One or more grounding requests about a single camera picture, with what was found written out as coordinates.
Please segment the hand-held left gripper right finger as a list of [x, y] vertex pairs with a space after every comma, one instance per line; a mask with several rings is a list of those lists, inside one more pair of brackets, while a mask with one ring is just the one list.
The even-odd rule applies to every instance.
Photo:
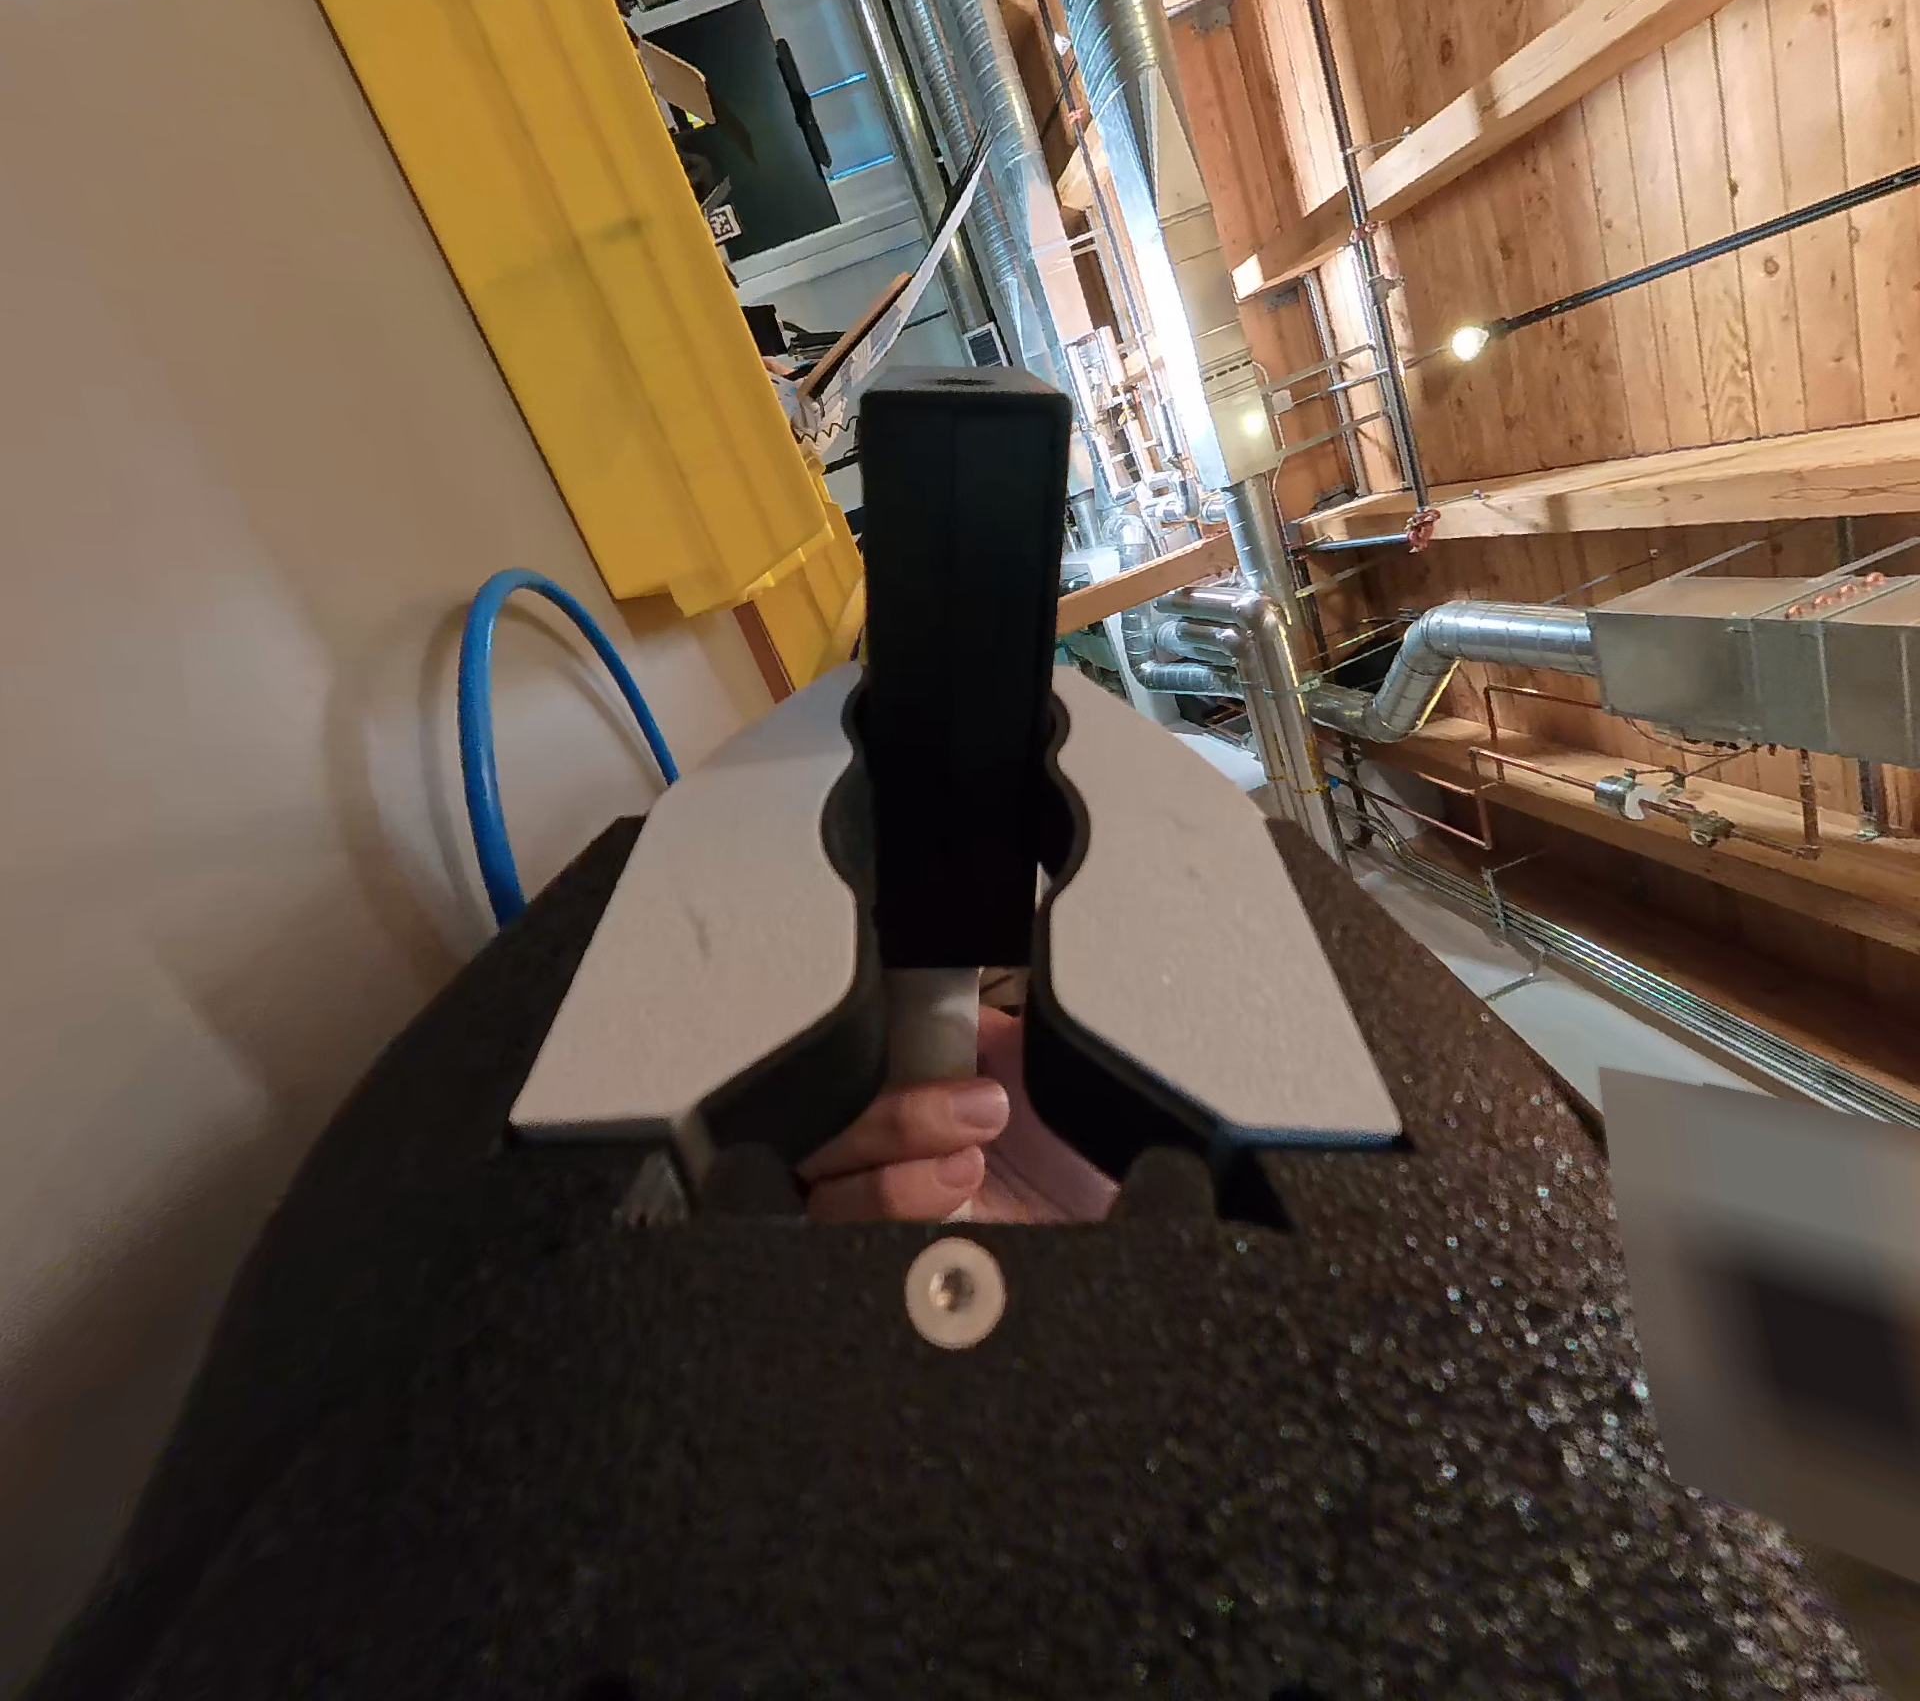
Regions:
[[1277, 1206], [1265, 1150], [1399, 1150], [1265, 811], [1074, 668], [1051, 678], [1045, 792], [1023, 1036], [1045, 1131], [1111, 1184], [1185, 1150], [1217, 1206]]

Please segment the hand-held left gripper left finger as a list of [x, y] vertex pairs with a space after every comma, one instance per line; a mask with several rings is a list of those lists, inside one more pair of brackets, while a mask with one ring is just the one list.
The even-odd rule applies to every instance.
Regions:
[[645, 816], [510, 1103], [517, 1140], [800, 1167], [885, 1085], [874, 804], [830, 668]]

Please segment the black network switch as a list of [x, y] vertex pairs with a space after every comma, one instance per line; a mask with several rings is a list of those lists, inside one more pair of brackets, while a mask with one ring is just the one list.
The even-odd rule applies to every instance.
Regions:
[[1023, 366], [885, 366], [861, 393], [861, 744], [889, 971], [1029, 964], [1066, 485], [1069, 394]]

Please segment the yellow plastic bin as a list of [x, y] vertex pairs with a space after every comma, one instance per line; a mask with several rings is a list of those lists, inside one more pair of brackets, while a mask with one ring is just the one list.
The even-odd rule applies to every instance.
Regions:
[[828, 508], [828, 535], [774, 585], [730, 610], [774, 702], [853, 658], [865, 628], [861, 546], [822, 469], [810, 469], [810, 485]]
[[617, 0], [320, 0], [612, 597], [830, 541]]

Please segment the person's left hand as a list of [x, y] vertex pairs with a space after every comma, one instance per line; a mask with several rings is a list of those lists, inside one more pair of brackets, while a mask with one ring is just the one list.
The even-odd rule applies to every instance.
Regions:
[[810, 1224], [1097, 1224], [1116, 1184], [989, 1076], [894, 1085], [800, 1160]]

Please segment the metal pipe valve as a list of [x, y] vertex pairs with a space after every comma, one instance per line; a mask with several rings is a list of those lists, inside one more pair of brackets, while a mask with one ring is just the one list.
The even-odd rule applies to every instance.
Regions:
[[1740, 837], [1740, 828], [1715, 811], [1702, 809], [1683, 779], [1669, 779], [1660, 786], [1647, 782], [1639, 769], [1615, 769], [1596, 779], [1596, 809], [1617, 816], [1617, 823], [1670, 823], [1685, 831], [1690, 846], [1723, 846]]

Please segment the printed instruction board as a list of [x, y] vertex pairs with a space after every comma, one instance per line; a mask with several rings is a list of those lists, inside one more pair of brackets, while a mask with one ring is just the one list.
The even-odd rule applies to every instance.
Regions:
[[797, 446], [822, 446], [828, 434], [848, 423], [853, 393], [878, 374], [894, 352], [897, 332], [907, 328], [917, 299], [927, 296], [929, 275], [939, 270], [977, 185], [977, 168], [989, 159], [989, 128], [975, 131], [975, 147], [959, 177], [945, 189], [938, 232], [913, 270], [889, 283], [889, 293], [861, 314], [815, 366], [791, 383], [790, 423]]

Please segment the black monitor screen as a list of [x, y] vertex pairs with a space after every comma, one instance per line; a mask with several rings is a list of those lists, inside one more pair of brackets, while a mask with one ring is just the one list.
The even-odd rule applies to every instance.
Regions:
[[709, 86], [709, 103], [676, 99], [672, 147], [725, 264], [752, 264], [841, 222], [828, 131], [763, 0], [725, 0], [676, 25], [627, 13], [627, 29]]

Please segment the upright round metal duct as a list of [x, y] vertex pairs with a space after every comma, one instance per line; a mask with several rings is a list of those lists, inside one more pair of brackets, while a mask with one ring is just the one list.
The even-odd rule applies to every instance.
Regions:
[[1251, 597], [1237, 604], [1237, 662], [1248, 708], [1261, 726], [1261, 760], [1280, 809], [1298, 823], [1337, 864], [1349, 861], [1334, 786], [1320, 760], [1320, 738], [1306, 713], [1298, 633], [1306, 602], [1284, 560], [1284, 532], [1265, 474], [1251, 474], [1223, 492], [1237, 566]]

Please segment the metal elbow duct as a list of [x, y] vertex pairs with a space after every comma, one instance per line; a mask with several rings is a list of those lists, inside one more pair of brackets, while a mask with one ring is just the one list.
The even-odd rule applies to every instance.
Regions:
[[1600, 678], [1596, 628], [1577, 604], [1440, 602], [1408, 622], [1374, 692], [1320, 678], [1306, 692], [1306, 716], [1372, 744], [1399, 744], [1433, 716], [1458, 662]]

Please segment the metal wall conduits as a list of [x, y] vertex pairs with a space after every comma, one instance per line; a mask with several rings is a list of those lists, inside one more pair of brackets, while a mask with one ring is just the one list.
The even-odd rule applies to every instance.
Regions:
[[1440, 861], [1427, 861], [1378, 811], [1374, 816], [1354, 811], [1354, 828], [1365, 828], [1372, 846], [1378, 846], [1399, 864], [1399, 872], [1421, 885], [1449, 907], [1475, 915], [1493, 942], [1530, 952], [1534, 964], [1557, 964], [1587, 985], [1600, 985], [1605, 991], [1622, 999], [1627, 1007], [1642, 1007], [1657, 1023], [1669, 1023], [1670, 1033], [1704, 1042], [1723, 1060], [1740, 1060], [1741, 1068], [1763, 1076], [1763, 1085], [1772, 1085], [1772, 1091], [1790, 1091], [1834, 1114], [1862, 1114], [1862, 1116], [1883, 1116], [1883, 1122], [1900, 1122], [1900, 1129], [1920, 1122], [1913, 1091], [1867, 1081], [1867, 1068], [1860, 1068], [1860, 1067], [1830, 1060], [1830, 1055], [1812, 1052], [1807, 1042], [1790, 1042], [1740, 1007], [1723, 1007], [1723, 1001], [1715, 1001], [1715, 999], [1704, 999], [1704, 991], [1697, 991], [1543, 911], [1530, 911], [1523, 903], [1500, 891], [1493, 872], [1463, 872]]

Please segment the rectangular metal duct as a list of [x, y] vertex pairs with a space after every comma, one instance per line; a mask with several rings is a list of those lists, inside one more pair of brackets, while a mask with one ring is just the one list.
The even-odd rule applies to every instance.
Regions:
[[1615, 716], [1721, 744], [1920, 766], [1920, 584], [1660, 578], [1587, 610]]

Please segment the wide silver spiral duct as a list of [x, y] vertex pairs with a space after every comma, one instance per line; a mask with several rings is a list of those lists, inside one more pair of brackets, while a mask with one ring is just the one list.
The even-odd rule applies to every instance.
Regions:
[[1058, 0], [1136, 256], [1162, 388], [1202, 485], [1270, 469], [1261, 374], [1192, 159], [1163, 0]]

